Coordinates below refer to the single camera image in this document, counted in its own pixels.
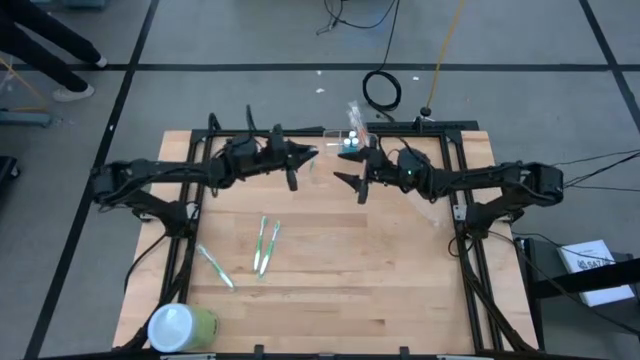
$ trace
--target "black cable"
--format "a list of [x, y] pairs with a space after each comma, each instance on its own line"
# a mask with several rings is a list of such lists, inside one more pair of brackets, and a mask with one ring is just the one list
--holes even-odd
[[[389, 13], [389, 11], [391, 10], [394, 4], [396, 4], [396, 10], [393, 15], [393, 24], [391, 25], [391, 33], [389, 34], [389, 41], [387, 42], [387, 50], [385, 51], [384, 59], [382, 60], [382, 63], [376, 70], [367, 73], [364, 79], [362, 79], [362, 94], [364, 95], [364, 98], [367, 101], [367, 104], [369, 104], [369, 106], [371, 106], [376, 111], [384, 115], [387, 118], [387, 120], [389, 120], [389, 122], [396, 122], [396, 119], [393, 116], [387, 114], [387, 111], [393, 111], [397, 109], [398, 105], [400, 105], [400, 101], [402, 100], [402, 86], [400, 85], [400, 82], [398, 81], [398, 79], [396, 79], [395, 76], [389, 74], [388, 72], [382, 71], [384, 66], [387, 64], [387, 59], [389, 57], [389, 50], [391, 49], [391, 42], [393, 41], [393, 34], [395, 32], [396, 22], [398, 20], [398, 10], [400, 9], [400, 0], [394, 0], [391, 3], [391, 6], [389, 7], [387, 14]], [[369, 80], [371, 80], [371, 78], [376, 75], [382, 76], [383, 78], [389, 80], [391, 85], [393, 85], [393, 88], [396, 91], [396, 97], [393, 100], [393, 102], [386, 105], [381, 105], [373, 101], [373, 99], [371, 99], [371, 96], [369, 96], [367, 84], [369, 83]]]
[[531, 259], [529, 259], [529, 257], [524, 253], [524, 251], [522, 251], [522, 249], [520, 249], [520, 247], [518, 247], [518, 245], [515, 243], [515, 241], [509, 239], [508, 237], [499, 234], [495, 231], [491, 231], [489, 230], [489, 233], [494, 234], [499, 236], [500, 238], [507, 240], [508, 242], [510, 242], [513, 247], [516, 249], [516, 252], [518, 252], [522, 259], [527, 263], [527, 265], [529, 265], [529, 267], [535, 269], [538, 273], [540, 273], [540, 275], [542, 275], [545, 279], [547, 279], [549, 281], [549, 283], [551, 284], [551, 286], [553, 286], [556, 290], [558, 290], [558, 292], [560, 292], [562, 295], [566, 296], [567, 298], [571, 299], [573, 302], [575, 302], [576, 304], [579, 304], [580, 306], [582, 306], [583, 308], [589, 310], [590, 312], [592, 312], [594, 315], [598, 316], [599, 318], [608, 321], [632, 334], [634, 334], [635, 336], [640, 336], [640, 330], [634, 329], [628, 325], [625, 325], [617, 320], [614, 320], [606, 315], [603, 315], [602, 313], [600, 313], [599, 311], [597, 311], [596, 309], [589, 307], [589, 305], [583, 303], [580, 299], [575, 298], [572, 294], [569, 294], [569, 292], [567, 292], [560, 284], [558, 284], [555, 280], [553, 280], [549, 275], [547, 275], [544, 271], [542, 271], [538, 266], [536, 266]]
[[133, 269], [135, 269], [135, 267], [138, 265], [138, 263], [140, 263], [140, 261], [147, 256], [147, 254], [149, 254], [151, 252], [151, 250], [153, 250], [156, 246], [158, 246], [158, 244], [160, 244], [160, 241], [162, 241], [162, 239], [164, 239], [165, 237], [167, 237], [167, 233], [165, 232], [164, 234], [162, 234], [162, 236], [160, 236], [158, 238], [158, 240], [154, 241], [153, 244], [151, 244], [151, 246], [149, 246], [142, 254], [140, 254], [140, 256], [138, 256], [136, 258], [136, 260], [133, 262], [133, 264], [131, 264], [131, 266], [129, 267], [129, 270], [127, 271], [127, 275], [125, 275], [124, 277], [124, 292], [127, 292], [127, 285], [129, 285], [129, 277], [131, 276], [131, 273], [133, 273]]
[[583, 185], [572, 185], [572, 188], [576, 189], [592, 189], [592, 190], [611, 190], [611, 191], [623, 191], [623, 192], [640, 192], [638, 189], [626, 189], [626, 188], [616, 188], [609, 186], [583, 186]]
[[[189, 204], [195, 204], [195, 202], [193, 201], [189, 201], [185, 204], [185, 206], [189, 205]], [[191, 224], [191, 222], [193, 221], [193, 219], [195, 219], [196, 215], [198, 214], [200, 210], [199, 209], [194, 209], [193, 212], [191, 213], [191, 215], [189, 216], [189, 220], [187, 221], [186, 226], [188, 227], [189, 224]], [[127, 271], [127, 275], [124, 277], [124, 292], [127, 292], [127, 285], [129, 284], [129, 277], [131, 276], [131, 273], [133, 273], [133, 270], [135, 269], [135, 267], [138, 265], [138, 263], [140, 263], [140, 261], [142, 261], [142, 259], [147, 256], [151, 250], [153, 250], [156, 246], [158, 246], [158, 244], [160, 244], [160, 242], [162, 241], [162, 239], [164, 239], [165, 237], [167, 237], [167, 233], [165, 232], [164, 234], [162, 234], [162, 236], [160, 236], [158, 238], [158, 240], [154, 241], [153, 244], [151, 244], [151, 246], [149, 246], [145, 251], [142, 252], [142, 254], [140, 254], [140, 256], [138, 256], [135, 261], [133, 262], [133, 264], [131, 264], [131, 266], [129, 267], [129, 270]]]
[[340, 18], [340, 15], [341, 15], [341, 14], [336, 15], [336, 14], [334, 14], [334, 13], [333, 13], [333, 11], [331, 11], [331, 10], [329, 9], [329, 4], [327, 4], [327, 0], [324, 0], [324, 8], [327, 10], [327, 12], [329, 13], [329, 15], [330, 15], [330, 16], [331, 16], [335, 21], [337, 21], [337, 22], [339, 22], [339, 23], [341, 23], [341, 24], [345, 24], [345, 25], [347, 25], [347, 26], [350, 26], [350, 27], [353, 27], [353, 28], [356, 28], [356, 29], [373, 29], [373, 28], [377, 27], [378, 25], [382, 24], [382, 23], [384, 22], [384, 19], [386, 19], [386, 18], [387, 18], [387, 16], [389, 16], [389, 13], [391, 12], [391, 9], [393, 8], [393, 4], [395, 4], [395, 3], [396, 3], [396, 1], [398, 1], [398, 0], [392, 0], [392, 1], [391, 1], [391, 5], [389, 5], [389, 8], [388, 8], [388, 9], [387, 9], [387, 11], [384, 13], [384, 16], [382, 16], [382, 18], [381, 18], [377, 23], [375, 23], [375, 24], [373, 24], [373, 25], [356, 25], [356, 24], [352, 24], [352, 23], [350, 23], [350, 22], [348, 22], [348, 21], [342, 20], [342, 19]]
[[625, 162], [627, 162], [629, 160], [635, 159], [635, 158], [637, 158], [639, 156], [640, 156], [640, 152], [636, 152], [633, 155], [627, 156], [626, 158], [624, 158], [622, 160], [618, 160], [615, 163], [613, 163], [611, 165], [608, 165], [608, 166], [605, 166], [605, 167], [602, 167], [602, 168], [600, 168], [600, 169], [598, 169], [598, 170], [596, 170], [594, 172], [591, 172], [589, 174], [582, 175], [582, 176], [577, 176], [577, 177], [565, 182], [563, 187], [566, 189], [566, 188], [575, 186], [576, 184], [579, 184], [579, 183], [581, 183], [581, 182], [583, 182], [583, 181], [585, 181], [585, 180], [587, 180], [587, 179], [589, 179], [589, 178], [591, 178], [591, 177], [593, 177], [595, 175], [601, 174], [601, 173], [603, 173], [603, 172], [605, 172], [605, 171], [607, 171], [607, 170], [609, 170], [609, 169], [611, 169], [611, 168], [613, 168], [615, 166], [618, 166], [618, 165], [620, 165], [622, 163], [625, 163]]
[[[336, 18], [340, 18], [340, 16], [342, 16], [342, 11], [344, 10], [344, 2], [346, 0], [339, 0], [340, 1], [340, 10], [338, 11], [338, 15], [336, 16]], [[333, 12], [333, 2], [331, 3], [331, 12]], [[336, 25], [338, 25], [338, 20], [334, 18], [331, 13], [329, 14], [329, 23], [323, 27], [321, 27], [320, 29], [316, 30], [316, 36], [322, 35], [324, 33], [327, 33], [331, 30], [333, 30], [333, 28], [336, 27]]]
[[631, 154], [631, 153], [634, 153], [634, 152], [640, 152], [640, 149], [629, 150], [629, 151], [619, 151], [619, 152], [614, 152], [614, 153], [605, 154], [605, 155], [598, 155], [598, 156], [588, 157], [588, 158], [584, 158], [584, 159], [578, 159], [578, 160], [573, 160], [573, 161], [568, 161], [568, 162], [555, 163], [555, 164], [551, 164], [551, 166], [572, 165], [572, 164], [576, 164], [576, 163], [580, 163], [580, 162], [597, 160], [597, 159], [602, 159], [602, 158], [615, 156], [615, 155]]
[[[453, 239], [449, 240], [449, 245], [447, 245], [447, 252], [449, 253], [449, 255], [451, 255], [452, 257], [455, 258], [459, 258], [460, 255], [459, 254], [454, 254], [453, 251], [451, 251], [451, 244], [453, 244], [453, 241], [457, 239], [457, 236], [454, 236]], [[464, 251], [465, 255], [469, 253], [469, 251], [471, 251], [471, 249], [473, 249], [473, 241], [471, 242], [471, 244], [467, 247], [467, 249]]]
[[[546, 236], [544, 236], [544, 235], [542, 235], [540, 233], [517, 233], [515, 231], [511, 231], [511, 233], [512, 234], [516, 234], [518, 236], [537, 236], [537, 237], [540, 237], [540, 238], [546, 240], [548, 243], [554, 245], [558, 249], [560, 249], [560, 248], [562, 248], [564, 246], [564, 245], [558, 244], [557, 242], [549, 239], [548, 237], [546, 237]], [[569, 253], [572, 253], [572, 254], [576, 254], [576, 255], [579, 255], [579, 256], [582, 256], [582, 257], [588, 257], [588, 258], [591, 258], [591, 259], [601, 260], [601, 261], [604, 261], [604, 262], [607, 262], [607, 263], [613, 263], [614, 262], [611, 259], [605, 259], [605, 258], [601, 258], [601, 257], [597, 257], [597, 256], [580, 254], [579, 252], [575, 252], [575, 251], [569, 250], [569, 249], [564, 249], [563, 248], [562, 251], [566, 251], [566, 252], [569, 252]]]

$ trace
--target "person's leg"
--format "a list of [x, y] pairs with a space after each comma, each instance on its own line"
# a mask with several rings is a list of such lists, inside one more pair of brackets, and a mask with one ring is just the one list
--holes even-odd
[[93, 64], [103, 59], [89, 40], [49, 16], [30, 0], [0, 0], [0, 4], [15, 22], [35, 31], [76, 58]]
[[31, 39], [0, 9], [0, 51], [14, 55], [40, 70], [65, 89], [54, 92], [56, 101], [73, 101], [93, 95], [95, 89], [72, 73], [62, 60]]

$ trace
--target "metal bracket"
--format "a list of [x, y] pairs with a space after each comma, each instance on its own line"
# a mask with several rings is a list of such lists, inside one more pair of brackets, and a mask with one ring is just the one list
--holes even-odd
[[467, 205], [453, 205], [453, 218], [456, 221], [465, 221], [467, 218]]

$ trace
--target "black pants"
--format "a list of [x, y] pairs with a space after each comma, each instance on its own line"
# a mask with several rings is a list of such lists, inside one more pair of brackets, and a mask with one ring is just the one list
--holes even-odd
[[100, 53], [93, 44], [29, 0], [0, 0], [0, 51], [16, 56], [71, 91], [84, 91], [87, 83], [67, 64], [31, 39], [16, 26], [21, 24], [65, 49], [78, 59], [96, 63]]

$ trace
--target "clear plastic object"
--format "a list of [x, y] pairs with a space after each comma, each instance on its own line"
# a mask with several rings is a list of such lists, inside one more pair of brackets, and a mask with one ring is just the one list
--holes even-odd
[[358, 106], [357, 101], [352, 101], [349, 104], [349, 110], [347, 110], [347, 115], [349, 116], [349, 123], [351, 125], [351, 129], [356, 132], [356, 137], [360, 143], [360, 146], [369, 145], [369, 132], [367, 131], [367, 125], [364, 119], [362, 118], [362, 113], [360, 112], [360, 107]]

